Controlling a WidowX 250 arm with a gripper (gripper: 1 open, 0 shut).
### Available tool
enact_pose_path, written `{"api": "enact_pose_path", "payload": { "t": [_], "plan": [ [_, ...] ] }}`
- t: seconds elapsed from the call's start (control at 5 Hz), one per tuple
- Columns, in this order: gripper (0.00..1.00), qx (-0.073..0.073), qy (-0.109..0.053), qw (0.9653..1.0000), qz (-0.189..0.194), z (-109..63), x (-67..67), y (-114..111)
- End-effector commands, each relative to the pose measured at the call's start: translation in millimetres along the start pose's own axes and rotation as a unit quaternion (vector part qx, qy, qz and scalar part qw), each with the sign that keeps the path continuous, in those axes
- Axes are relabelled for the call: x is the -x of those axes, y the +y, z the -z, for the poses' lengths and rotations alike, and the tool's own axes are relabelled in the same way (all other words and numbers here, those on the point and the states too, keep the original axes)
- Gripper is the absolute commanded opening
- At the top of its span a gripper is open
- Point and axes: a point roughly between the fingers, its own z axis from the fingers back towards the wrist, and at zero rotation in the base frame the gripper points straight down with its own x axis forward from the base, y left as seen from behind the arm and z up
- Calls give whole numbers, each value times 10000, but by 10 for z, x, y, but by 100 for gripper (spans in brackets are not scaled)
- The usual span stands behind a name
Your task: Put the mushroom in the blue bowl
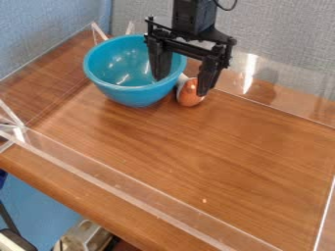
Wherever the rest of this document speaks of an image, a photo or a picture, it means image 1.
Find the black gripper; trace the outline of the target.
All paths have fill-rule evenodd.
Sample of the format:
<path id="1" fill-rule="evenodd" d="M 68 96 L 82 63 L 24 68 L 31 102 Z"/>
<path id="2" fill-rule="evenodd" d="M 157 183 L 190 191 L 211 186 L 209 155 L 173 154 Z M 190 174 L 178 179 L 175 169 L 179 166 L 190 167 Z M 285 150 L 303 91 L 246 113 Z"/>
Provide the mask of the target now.
<path id="1" fill-rule="evenodd" d="M 214 25 L 193 33 L 189 28 L 182 30 L 175 27 L 167 18 L 148 17 L 146 23 L 148 31 L 144 37 L 155 80 L 162 80 L 170 74 L 173 53 L 194 58 L 202 61 L 197 95 L 206 96 L 217 83 L 221 69 L 231 64 L 235 38 L 222 33 Z"/>

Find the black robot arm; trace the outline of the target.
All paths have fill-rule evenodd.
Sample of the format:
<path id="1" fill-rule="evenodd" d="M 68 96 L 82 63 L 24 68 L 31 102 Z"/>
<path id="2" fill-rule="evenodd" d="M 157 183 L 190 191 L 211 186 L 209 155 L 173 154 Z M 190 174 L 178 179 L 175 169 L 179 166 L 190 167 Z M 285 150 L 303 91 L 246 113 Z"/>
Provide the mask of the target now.
<path id="1" fill-rule="evenodd" d="M 144 35 L 152 75 L 162 80 L 170 74 L 173 54 L 202 62 L 197 95 L 203 97 L 215 87 L 222 70 L 231 65 L 237 45 L 234 37 L 217 30 L 218 0 L 174 0 L 171 19 L 150 16 Z"/>

